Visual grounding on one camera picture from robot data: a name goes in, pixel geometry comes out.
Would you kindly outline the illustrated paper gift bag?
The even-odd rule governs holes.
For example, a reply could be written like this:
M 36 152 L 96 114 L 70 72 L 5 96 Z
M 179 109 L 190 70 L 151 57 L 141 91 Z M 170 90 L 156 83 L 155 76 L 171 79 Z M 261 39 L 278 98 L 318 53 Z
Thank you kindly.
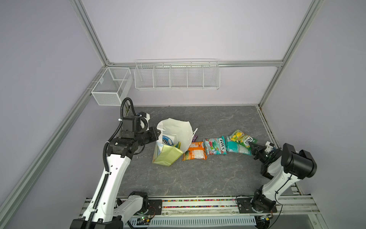
M 172 118 L 160 121 L 157 129 L 161 133 L 155 142 L 152 163 L 167 167 L 188 150 L 197 131 L 190 122 Z

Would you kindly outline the blue M&M's packet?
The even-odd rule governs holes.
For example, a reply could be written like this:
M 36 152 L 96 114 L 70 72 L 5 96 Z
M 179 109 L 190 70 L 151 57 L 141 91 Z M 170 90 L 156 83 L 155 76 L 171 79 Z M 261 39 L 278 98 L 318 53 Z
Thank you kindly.
M 173 146 L 175 142 L 175 136 L 173 135 L 163 135 L 162 142 L 165 145 Z

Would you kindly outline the green snack bag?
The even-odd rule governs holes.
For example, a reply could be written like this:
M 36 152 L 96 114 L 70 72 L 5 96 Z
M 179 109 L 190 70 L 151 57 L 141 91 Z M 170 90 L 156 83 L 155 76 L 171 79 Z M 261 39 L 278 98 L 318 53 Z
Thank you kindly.
M 177 149 L 180 149 L 180 147 L 181 147 L 181 142 L 178 142 L 177 144 L 175 144 L 175 145 L 173 145 L 175 148 L 177 148 Z

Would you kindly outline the teal Fox's candy bag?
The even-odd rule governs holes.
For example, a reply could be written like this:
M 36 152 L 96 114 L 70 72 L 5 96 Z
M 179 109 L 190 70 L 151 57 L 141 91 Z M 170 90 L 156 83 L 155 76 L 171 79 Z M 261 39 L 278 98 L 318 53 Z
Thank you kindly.
M 245 154 L 249 156 L 252 155 L 250 149 L 232 141 L 229 136 L 226 137 L 226 150 L 233 153 Z

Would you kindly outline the Fox's mint blossom candy bag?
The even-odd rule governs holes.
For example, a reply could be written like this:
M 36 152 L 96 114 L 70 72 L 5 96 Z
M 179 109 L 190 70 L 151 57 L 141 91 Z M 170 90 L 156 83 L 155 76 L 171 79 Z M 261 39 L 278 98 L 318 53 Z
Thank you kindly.
M 205 151 L 208 155 L 226 155 L 226 141 L 224 136 L 204 139 Z

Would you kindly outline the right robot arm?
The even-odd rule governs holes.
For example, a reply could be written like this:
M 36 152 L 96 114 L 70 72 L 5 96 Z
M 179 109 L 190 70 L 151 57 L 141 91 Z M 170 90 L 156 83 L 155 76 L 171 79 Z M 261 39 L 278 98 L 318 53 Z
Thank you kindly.
M 284 191 L 300 180 L 313 177 L 317 171 L 311 153 L 297 152 L 291 144 L 275 148 L 271 142 L 264 146 L 251 142 L 249 146 L 254 159 L 262 162 L 262 176 L 270 179 L 254 193 L 251 204 L 255 212 L 272 211 Z

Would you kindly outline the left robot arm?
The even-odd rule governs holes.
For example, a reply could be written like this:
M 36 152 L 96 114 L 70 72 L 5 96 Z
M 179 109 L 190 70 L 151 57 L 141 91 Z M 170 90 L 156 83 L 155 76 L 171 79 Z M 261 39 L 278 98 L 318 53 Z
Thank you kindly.
M 104 170 L 94 196 L 80 219 L 74 219 L 72 229 L 122 229 L 131 217 L 148 211 L 148 195 L 132 192 L 127 201 L 116 205 L 124 174 L 139 147 L 158 140 L 161 131 L 149 127 L 149 115 L 136 113 L 132 99 L 125 98 L 120 108 L 119 126 L 105 142 Z

